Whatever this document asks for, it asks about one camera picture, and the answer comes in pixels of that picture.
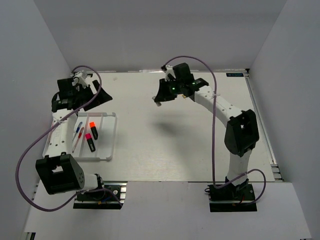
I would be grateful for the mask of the orange cap black highlighter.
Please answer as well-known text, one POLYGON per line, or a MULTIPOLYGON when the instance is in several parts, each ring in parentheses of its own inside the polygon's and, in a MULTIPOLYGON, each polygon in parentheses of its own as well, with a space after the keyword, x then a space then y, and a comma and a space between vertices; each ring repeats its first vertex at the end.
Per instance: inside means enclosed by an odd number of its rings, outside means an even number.
POLYGON ((98 135, 98 131, 97 131, 97 128, 96 128, 96 124, 95 124, 93 121, 91 121, 91 122, 89 123, 89 127, 90 127, 90 130, 91 130, 91 132, 92 132, 93 138, 94 138, 95 140, 97 140, 99 135, 98 135))

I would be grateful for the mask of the blue ballpoint pen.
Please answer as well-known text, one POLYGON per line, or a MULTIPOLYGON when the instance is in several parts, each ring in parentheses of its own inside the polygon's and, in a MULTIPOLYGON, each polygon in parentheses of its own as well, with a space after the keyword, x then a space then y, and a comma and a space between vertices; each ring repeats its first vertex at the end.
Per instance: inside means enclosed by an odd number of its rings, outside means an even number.
POLYGON ((83 124, 83 122, 80 121, 78 126, 76 127, 75 133, 74 133, 73 138, 72 138, 73 141, 76 138, 77 134, 79 133, 79 131, 80 131, 81 127, 82 127, 82 124, 83 124))

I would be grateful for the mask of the red gel pen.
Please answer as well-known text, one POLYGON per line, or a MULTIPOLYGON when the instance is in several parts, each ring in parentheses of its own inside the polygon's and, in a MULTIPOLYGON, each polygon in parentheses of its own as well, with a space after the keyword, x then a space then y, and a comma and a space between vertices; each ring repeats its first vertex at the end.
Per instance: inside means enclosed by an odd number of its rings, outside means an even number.
POLYGON ((75 142, 75 144, 74 144, 74 146, 73 146, 73 148, 72 148, 72 153, 75 152, 75 150, 76 150, 76 148, 77 148, 77 145, 78 145, 78 143, 79 143, 79 141, 80 141, 80 139, 81 139, 81 137, 82 137, 83 131, 84 131, 84 127, 82 127, 82 128, 79 130, 79 133, 78 133, 76 142, 75 142))

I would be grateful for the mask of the pink cap black highlighter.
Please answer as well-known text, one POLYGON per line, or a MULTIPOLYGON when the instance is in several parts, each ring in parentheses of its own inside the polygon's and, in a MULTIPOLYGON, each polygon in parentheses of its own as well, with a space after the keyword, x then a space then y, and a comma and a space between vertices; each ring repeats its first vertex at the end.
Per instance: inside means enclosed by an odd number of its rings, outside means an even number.
POLYGON ((95 152, 96 151, 96 147, 95 147, 92 135, 90 133, 86 133, 85 134, 85 138, 86 138, 86 141, 88 143, 88 147, 89 147, 90 151, 91 152, 95 152))

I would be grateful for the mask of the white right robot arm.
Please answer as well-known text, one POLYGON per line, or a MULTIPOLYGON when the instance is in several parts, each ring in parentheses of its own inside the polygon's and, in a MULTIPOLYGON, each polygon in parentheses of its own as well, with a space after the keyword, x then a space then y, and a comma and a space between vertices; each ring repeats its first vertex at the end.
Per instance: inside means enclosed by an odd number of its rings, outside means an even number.
POLYGON ((225 127, 224 144, 230 153, 225 192, 229 198, 238 199, 248 184, 249 158, 260 138, 256 114, 218 95, 206 80, 194 77, 187 63, 164 65, 161 70, 165 77, 159 80, 158 92, 152 98, 158 106, 183 95, 210 111, 225 127))

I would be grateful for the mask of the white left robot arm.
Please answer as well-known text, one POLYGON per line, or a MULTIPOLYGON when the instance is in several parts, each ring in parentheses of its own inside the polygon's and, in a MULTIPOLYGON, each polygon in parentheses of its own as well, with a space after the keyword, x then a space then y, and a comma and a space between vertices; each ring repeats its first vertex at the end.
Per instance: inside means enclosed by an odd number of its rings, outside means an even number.
POLYGON ((51 100, 52 126, 44 157, 35 163, 36 171, 48 194, 54 195, 70 191, 88 191, 99 200, 105 196, 106 187, 99 174, 86 174, 72 155, 74 128, 78 114, 74 110, 85 111, 111 101, 98 80, 93 86, 96 93, 85 82, 73 78, 59 79, 58 93, 51 100))

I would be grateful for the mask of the white divided plastic tray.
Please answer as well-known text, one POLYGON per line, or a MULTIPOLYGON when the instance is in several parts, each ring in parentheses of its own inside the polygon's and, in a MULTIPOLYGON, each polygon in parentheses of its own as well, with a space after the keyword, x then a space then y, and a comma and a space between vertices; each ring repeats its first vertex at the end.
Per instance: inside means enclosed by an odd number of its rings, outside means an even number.
POLYGON ((80 112, 73 114, 66 120, 62 120, 62 118, 63 116, 58 113, 53 114, 52 124, 58 123, 59 125, 48 134, 42 153, 43 157, 56 157, 65 152, 71 154, 78 162, 110 161, 113 158, 118 120, 114 112, 111 114, 105 112, 80 112), (84 127, 84 131, 74 153, 72 153, 79 133, 74 140, 73 136, 79 122, 82 122, 81 128, 84 127), (85 137, 87 133, 93 136, 90 122, 95 123, 98 132, 98 139, 93 139, 95 152, 90 151, 85 137))

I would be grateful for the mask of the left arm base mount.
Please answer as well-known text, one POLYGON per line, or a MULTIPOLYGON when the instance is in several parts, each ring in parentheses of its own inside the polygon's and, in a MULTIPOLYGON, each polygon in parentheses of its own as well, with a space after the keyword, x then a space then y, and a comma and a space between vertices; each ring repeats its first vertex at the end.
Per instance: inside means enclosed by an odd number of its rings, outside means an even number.
POLYGON ((113 195, 123 205, 126 198, 127 182, 104 182, 104 188, 109 191, 99 191, 92 193, 83 193, 78 195, 74 202, 74 209, 81 210, 120 210, 122 206, 113 195))

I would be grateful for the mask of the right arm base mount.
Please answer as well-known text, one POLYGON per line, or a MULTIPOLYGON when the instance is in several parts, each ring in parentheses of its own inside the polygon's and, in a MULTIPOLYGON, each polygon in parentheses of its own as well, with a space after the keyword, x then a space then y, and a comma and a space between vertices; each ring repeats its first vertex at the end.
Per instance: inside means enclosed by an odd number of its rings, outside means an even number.
POLYGON ((248 184, 241 190, 233 189, 232 184, 219 189, 213 185, 208 185, 204 192, 208 194, 209 210, 211 213, 258 211, 256 203, 252 203, 256 197, 251 184, 248 184))

